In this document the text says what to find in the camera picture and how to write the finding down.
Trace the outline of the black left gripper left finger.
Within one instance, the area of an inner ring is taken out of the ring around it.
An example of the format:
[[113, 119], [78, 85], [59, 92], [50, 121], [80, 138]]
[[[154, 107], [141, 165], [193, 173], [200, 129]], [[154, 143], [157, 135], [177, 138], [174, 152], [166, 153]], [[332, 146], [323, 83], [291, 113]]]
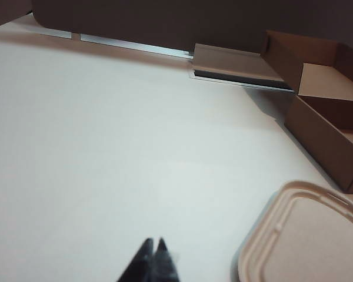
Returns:
[[148, 281], [151, 258], [153, 254], [152, 238], [147, 238], [121, 274], [118, 282]]

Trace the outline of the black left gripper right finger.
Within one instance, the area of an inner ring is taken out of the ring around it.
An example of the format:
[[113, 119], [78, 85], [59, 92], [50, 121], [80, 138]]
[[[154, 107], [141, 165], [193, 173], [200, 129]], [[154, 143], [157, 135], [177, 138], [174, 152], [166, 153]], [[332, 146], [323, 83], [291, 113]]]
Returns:
[[154, 253], [154, 281], [179, 281], [177, 268], [163, 238]]

